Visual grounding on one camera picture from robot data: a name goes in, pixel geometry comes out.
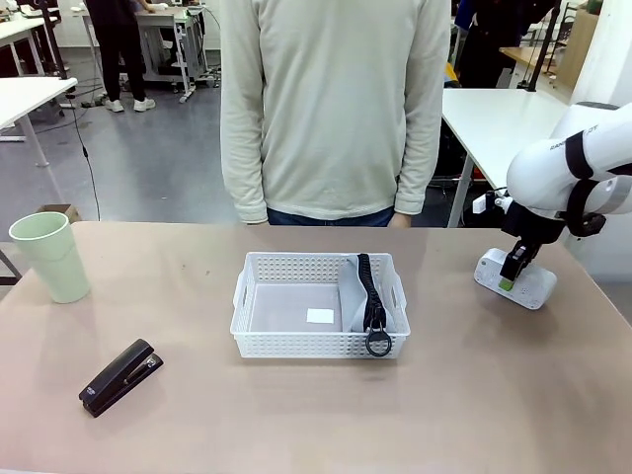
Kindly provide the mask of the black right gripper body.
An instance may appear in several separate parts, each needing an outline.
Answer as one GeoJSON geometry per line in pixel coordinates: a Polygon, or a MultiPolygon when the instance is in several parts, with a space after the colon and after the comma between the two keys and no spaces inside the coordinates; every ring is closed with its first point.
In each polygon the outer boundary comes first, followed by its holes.
{"type": "Polygon", "coordinates": [[[558,240],[564,221],[542,217],[513,201],[506,213],[502,231],[527,244],[547,245],[558,240]]]}

